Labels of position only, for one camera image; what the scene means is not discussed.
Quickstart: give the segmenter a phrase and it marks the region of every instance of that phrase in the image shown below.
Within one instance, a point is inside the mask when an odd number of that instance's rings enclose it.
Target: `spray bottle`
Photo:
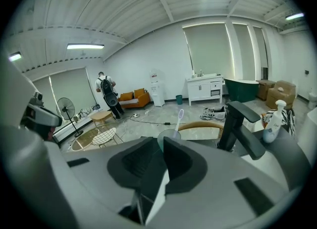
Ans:
[[[277,111],[273,113],[269,123],[263,131],[263,140],[265,143],[272,143],[276,139],[279,129],[282,125],[282,110],[286,106],[286,102],[283,100],[278,100],[275,104],[277,105]]]

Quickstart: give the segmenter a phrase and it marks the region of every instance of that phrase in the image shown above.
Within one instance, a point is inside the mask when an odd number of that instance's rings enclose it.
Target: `shoe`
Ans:
[[[218,106],[214,108],[205,108],[203,114],[200,116],[203,120],[219,120],[224,121],[226,118],[226,108]]]

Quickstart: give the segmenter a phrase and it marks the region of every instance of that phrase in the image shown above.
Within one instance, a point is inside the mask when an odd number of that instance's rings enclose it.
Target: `faucet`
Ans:
[[[244,118],[251,123],[255,123],[261,119],[260,116],[238,101],[228,103],[228,111],[229,114],[224,123],[223,133],[217,148],[231,151],[238,139],[253,160],[260,159],[265,153],[264,146],[242,125]]]

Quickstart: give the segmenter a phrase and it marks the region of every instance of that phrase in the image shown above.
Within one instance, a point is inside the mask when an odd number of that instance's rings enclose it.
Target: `pedestal fan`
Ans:
[[[73,121],[71,120],[75,115],[75,106],[70,99],[65,97],[59,99],[57,101],[56,111],[58,112],[58,114],[60,113],[64,119],[70,120],[71,124],[74,126],[76,130],[75,137],[79,137],[80,135],[82,135],[84,131],[78,131],[75,125],[73,124]]]

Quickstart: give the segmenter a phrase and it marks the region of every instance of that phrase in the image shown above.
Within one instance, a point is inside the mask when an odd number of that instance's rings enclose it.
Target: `cardboard box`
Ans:
[[[283,88],[284,91],[280,92],[278,88]],[[275,102],[277,100],[283,100],[286,102],[285,109],[292,108],[295,100],[295,88],[296,86],[294,84],[286,81],[276,82],[274,88],[268,90],[265,104],[272,109],[277,109]]]
[[[275,85],[274,81],[268,81],[268,80],[260,80],[257,81],[259,83],[259,91],[257,97],[266,100],[267,92],[269,89],[273,88]]]

